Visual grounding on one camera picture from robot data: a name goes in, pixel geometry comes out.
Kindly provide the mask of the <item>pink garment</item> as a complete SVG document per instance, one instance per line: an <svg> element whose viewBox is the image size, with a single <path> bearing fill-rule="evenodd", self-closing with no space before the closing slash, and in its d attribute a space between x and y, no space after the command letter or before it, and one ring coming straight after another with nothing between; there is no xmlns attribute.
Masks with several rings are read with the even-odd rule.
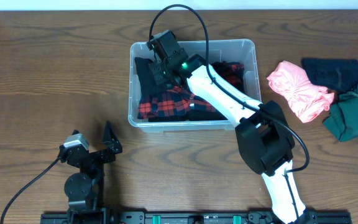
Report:
<svg viewBox="0 0 358 224"><path fill-rule="evenodd" d="M328 111L334 101L334 93L328 92L325 86L312 84L304 69L288 61L280 62L267 80L269 87L287 100L302 123Z"/></svg>

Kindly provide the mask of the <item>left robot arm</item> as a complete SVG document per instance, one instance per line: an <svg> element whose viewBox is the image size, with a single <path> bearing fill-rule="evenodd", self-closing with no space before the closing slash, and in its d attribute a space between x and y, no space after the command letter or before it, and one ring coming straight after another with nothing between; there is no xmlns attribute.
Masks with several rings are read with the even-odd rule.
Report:
<svg viewBox="0 0 358 224"><path fill-rule="evenodd" d="M89 142L75 130L59 147L58 159L80 171L69 176L64 192L68 197L68 223L115 223L115 214L104 205L104 165L114 162L122 145L106 122L102 138L105 149L89 152Z"/></svg>

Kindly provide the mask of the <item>black garment with grey stripe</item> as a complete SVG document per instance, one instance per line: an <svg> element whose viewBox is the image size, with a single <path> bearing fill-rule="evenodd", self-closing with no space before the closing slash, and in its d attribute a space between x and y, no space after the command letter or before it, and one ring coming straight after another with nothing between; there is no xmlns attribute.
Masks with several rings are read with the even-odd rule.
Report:
<svg viewBox="0 0 358 224"><path fill-rule="evenodd" d="M157 85L154 80L154 75L149 68L152 61L148 58L135 58L136 72L139 77L141 97L154 95L170 89L170 86Z"/></svg>

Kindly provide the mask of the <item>red plaid flannel shirt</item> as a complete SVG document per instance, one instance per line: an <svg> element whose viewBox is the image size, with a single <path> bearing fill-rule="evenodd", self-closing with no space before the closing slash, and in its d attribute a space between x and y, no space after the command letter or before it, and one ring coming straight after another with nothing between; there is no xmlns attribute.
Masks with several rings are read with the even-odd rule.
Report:
<svg viewBox="0 0 358 224"><path fill-rule="evenodd" d="M229 82L241 92L244 92L244 64L240 62L223 61L214 62L212 66L225 81ZM176 86L167 91L144 98L141 97L137 110L137 118L148 120L149 118L155 117L183 116L192 110L207 112L218 111L201 97Z"/></svg>

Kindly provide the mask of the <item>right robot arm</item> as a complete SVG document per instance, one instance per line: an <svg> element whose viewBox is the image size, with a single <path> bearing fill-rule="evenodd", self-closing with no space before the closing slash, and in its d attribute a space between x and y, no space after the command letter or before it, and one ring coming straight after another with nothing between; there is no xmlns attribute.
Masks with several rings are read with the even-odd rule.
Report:
<svg viewBox="0 0 358 224"><path fill-rule="evenodd" d="M244 59L255 63L248 39L183 41L170 30L131 47L131 74L137 89L183 86L217 109L236 132L244 162L260 174L272 199L273 213L284 223L306 223L306 206L298 194L292 149L299 137L288 127L281 107L263 104L259 92L240 92L209 64L209 59Z"/></svg>

